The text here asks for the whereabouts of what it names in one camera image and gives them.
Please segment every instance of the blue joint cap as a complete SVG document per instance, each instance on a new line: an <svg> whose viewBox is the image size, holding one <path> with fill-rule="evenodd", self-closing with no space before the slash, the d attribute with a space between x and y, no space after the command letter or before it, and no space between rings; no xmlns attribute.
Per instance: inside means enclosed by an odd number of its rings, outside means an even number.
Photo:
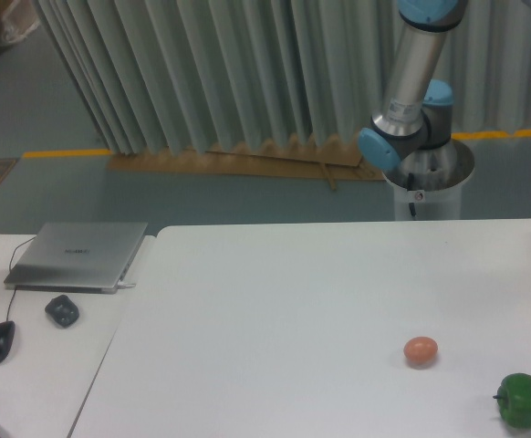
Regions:
<svg viewBox="0 0 531 438"><path fill-rule="evenodd" d="M423 104L431 107L448 107L454 104L452 88L443 80L432 79L423 98Z"/></svg>
<svg viewBox="0 0 531 438"><path fill-rule="evenodd" d="M450 14L458 0L398 0L400 13L418 25L430 25Z"/></svg>
<svg viewBox="0 0 531 438"><path fill-rule="evenodd" d="M363 128L359 134L358 145L365 160L382 171L390 171L401 163L401 158L393 146L374 130Z"/></svg>

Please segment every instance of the white table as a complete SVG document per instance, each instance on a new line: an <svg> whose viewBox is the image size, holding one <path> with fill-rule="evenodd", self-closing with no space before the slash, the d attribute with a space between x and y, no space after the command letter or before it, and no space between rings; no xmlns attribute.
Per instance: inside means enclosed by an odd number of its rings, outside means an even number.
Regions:
<svg viewBox="0 0 531 438"><path fill-rule="evenodd" d="M509 437L521 371L531 220L172 227L72 436Z"/></svg>
<svg viewBox="0 0 531 438"><path fill-rule="evenodd" d="M0 322L5 320L11 290L4 287L8 262L30 235L0 235ZM138 280L153 237L142 243L127 282ZM15 261L27 245L16 252ZM68 294L80 312L69 328L58 328L45 306L60 293L17 291L10 312L16 334L10 354L0 364L0 434L2 438L65 438L78 416L132 289L114 295Z"/></svg>

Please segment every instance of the laptop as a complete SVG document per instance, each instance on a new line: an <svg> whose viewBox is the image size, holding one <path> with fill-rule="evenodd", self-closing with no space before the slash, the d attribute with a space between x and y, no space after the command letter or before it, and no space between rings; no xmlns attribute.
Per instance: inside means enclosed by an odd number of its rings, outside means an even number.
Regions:
<svg viewBox="0 0 531 438"><path fill-rule="evenodd" d="M48 223L4 280L8 288L114 293L145 223Z"/></svg>

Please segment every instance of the egg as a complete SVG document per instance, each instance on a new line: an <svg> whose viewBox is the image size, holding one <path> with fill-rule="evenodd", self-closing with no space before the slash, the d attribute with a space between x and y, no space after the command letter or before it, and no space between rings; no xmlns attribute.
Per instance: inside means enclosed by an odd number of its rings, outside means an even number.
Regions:
<svg viewBox="0 0 531 438"><path fill-rule="evenodd" d="M408 361L417 365L429 362L436 356L437 352L438 344L436 341L425 336L408 340L403 348L403 354Z"/></svg>

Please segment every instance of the yellow stripe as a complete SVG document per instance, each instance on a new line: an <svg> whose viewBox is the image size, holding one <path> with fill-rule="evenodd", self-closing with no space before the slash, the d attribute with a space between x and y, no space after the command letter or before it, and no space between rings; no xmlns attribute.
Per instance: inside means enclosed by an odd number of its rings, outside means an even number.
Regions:
<svg viewBox="0 0 531 438"><path fill-rule="evenodd" d="M452 138L455 140L482 140L482 139L519 139L531 137L531 130L518 130L513 135L502 130L487 130L484 132L455 132Z"/></svg>
<svg viewBox="0 0 531 438"><path fill-rule="evenodd" d="M484 139L520 139L531 137L531 130L518 130L513 135L502 130L486 130L482 132L455 132L455 140L484 140ZM61 158L61 157L95 157L111 155L107 149L77 149L70 151L35 151L25 152L22 158Z"/></svg>
<svg viewBox="0 0 531 438"><path fill-rule="evenodd" d="M22 158L60 158L60 157L94 157L111 155L107 149L77 149L71 151L36 151L25 152Z"/></svg>

